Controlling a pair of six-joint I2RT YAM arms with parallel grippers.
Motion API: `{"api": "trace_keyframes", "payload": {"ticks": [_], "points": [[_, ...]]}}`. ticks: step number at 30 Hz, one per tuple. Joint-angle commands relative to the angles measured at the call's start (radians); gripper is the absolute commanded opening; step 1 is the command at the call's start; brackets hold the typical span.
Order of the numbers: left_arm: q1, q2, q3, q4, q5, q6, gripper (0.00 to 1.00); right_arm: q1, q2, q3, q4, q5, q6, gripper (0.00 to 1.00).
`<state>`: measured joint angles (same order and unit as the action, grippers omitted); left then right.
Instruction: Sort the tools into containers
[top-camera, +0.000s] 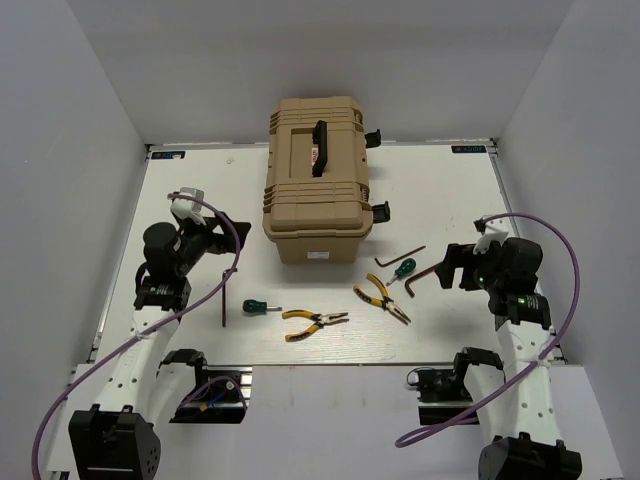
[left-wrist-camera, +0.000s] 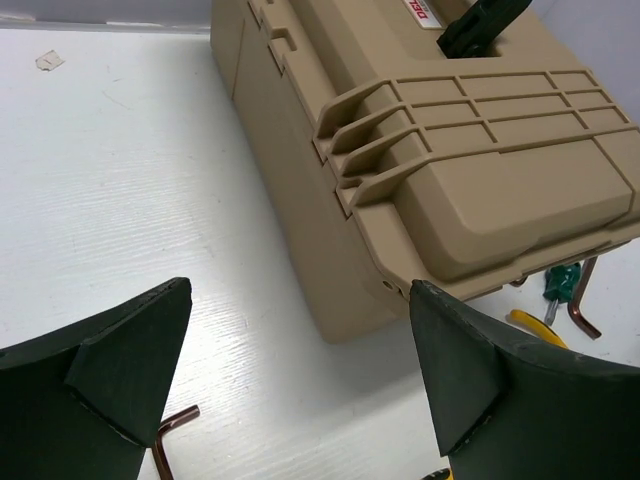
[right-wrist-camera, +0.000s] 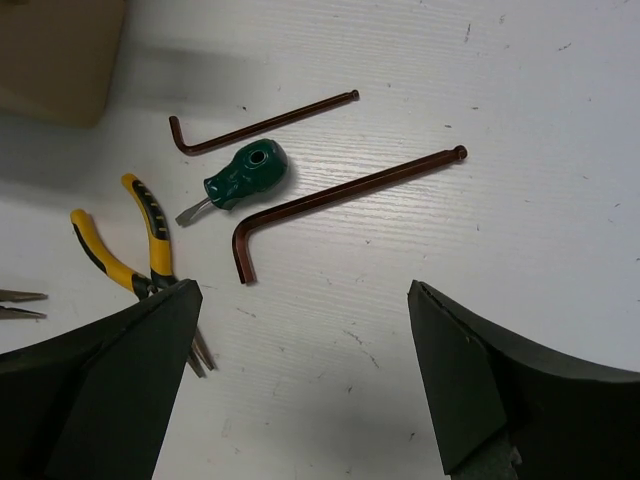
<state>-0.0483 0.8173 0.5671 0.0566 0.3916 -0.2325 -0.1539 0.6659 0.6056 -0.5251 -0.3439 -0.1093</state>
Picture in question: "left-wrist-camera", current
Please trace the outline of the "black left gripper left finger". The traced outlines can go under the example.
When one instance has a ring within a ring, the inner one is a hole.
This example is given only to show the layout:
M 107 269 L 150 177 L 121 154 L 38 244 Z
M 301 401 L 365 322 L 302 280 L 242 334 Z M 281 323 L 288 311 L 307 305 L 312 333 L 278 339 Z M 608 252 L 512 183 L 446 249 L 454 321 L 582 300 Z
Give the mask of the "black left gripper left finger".
M 192 309 L 172 278 L 1 351 L 4 479 L 135 479 L 155 441 Z

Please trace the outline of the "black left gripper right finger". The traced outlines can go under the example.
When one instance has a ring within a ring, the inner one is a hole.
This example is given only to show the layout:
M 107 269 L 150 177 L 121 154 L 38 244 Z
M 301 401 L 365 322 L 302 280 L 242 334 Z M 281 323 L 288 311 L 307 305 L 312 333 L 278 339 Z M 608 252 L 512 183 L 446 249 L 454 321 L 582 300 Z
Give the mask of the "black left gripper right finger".
M 425 280 L 410 323 L 456 479 L 635 479 L 639 371 L 483 314 Z

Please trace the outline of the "tan plastic toolbox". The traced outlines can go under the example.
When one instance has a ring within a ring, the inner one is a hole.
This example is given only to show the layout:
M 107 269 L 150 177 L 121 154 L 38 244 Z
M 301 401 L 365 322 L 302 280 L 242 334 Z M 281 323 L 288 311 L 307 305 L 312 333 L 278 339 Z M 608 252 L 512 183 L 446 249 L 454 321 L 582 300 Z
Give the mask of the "tan plastic toolbox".
M 474 299 L 639 235 L 639 128 L 527 2 L 216 1 L 210 43 L 322 337 Z

